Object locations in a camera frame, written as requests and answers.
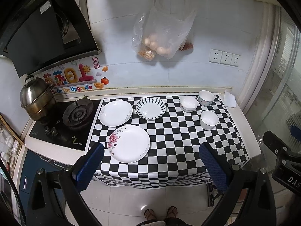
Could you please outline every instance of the blue cabinet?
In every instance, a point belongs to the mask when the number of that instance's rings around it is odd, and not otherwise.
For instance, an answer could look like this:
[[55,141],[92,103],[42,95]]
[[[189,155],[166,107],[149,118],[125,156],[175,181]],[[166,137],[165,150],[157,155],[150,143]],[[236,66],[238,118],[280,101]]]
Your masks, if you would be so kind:
[[[29,200],[30,190],[35,178],[36,172],[39,168],[45,169],[46,172],[58,171],[58,167],[47,162],[45,158],[39,156],[35,152],[28,150],[20,178],[19,195],[24,207],[25,214],[27,214],[27,205]],[[61,189],[55,189],[58,200],[60,201],[62,210],[65,211],[65,198]]]

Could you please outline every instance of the bowl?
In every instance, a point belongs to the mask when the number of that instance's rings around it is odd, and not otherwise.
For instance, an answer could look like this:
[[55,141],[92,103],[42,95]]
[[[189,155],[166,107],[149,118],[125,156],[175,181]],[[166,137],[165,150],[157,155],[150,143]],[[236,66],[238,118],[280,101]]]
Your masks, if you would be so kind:
[[200,105],[207,107],[212,104],[214,99],[215,99],[215,96],[211,92],[206,91],[206,90],[199,91],[198,100],[199,100]]
[[180,97],[180,107],[184,112],[195,111],[198,107],[198,101],[192,96],[182,96]]
[[200,122],[204,130],[211,130],[219,123],[219,117],[212,111],[203,111],[200,116]]

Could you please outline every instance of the pink flower pattern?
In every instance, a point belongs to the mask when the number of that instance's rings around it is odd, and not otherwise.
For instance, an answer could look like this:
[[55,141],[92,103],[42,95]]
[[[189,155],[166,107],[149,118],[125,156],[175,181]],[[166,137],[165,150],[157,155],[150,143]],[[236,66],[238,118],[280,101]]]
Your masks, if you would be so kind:
[[121,138],[121,136],[118,135],[118,133],[120,133],[120,132],[123,133],[123,128],[120,129],[120,130],[118,130],[118,131],[113,132],[113,133],[111,134],[110,138],[109,138],[108,149],[109,149],[111,155],[114,155],[114,153],[113,153],[113,148],[116,147],[116,145],[117,145],[117,140],[118,140],[119,138]]

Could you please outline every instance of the stove knob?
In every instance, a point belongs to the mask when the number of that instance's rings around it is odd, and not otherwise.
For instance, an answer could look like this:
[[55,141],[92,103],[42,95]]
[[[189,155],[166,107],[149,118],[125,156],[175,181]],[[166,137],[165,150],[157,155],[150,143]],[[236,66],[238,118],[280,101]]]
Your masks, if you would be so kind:
[[52,136],[56,136],[58,134],[57,130],[54,127],[51,128],[51,134]]
[[45,131],[46,134],[49,134],[50,133],[49,127],[45,127],[44,131]]

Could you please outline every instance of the electrical outlet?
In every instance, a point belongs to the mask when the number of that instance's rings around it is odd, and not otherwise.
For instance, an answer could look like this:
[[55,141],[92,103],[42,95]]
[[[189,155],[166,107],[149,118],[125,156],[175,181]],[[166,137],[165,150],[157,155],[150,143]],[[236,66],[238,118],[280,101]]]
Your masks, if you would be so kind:
[[233,54],[230,65],[238,67],[240,63],[240,56],[237,54]]
[[219,63],[222,58],[222,51],[211,49],[209,55],[209,62]]
[[222,59],[221,59],[221,63],[222,64],[230,64],[231,63],[231,59],[232,59],[232,53],[228,53],[228,52],[223,52],[222,53]]

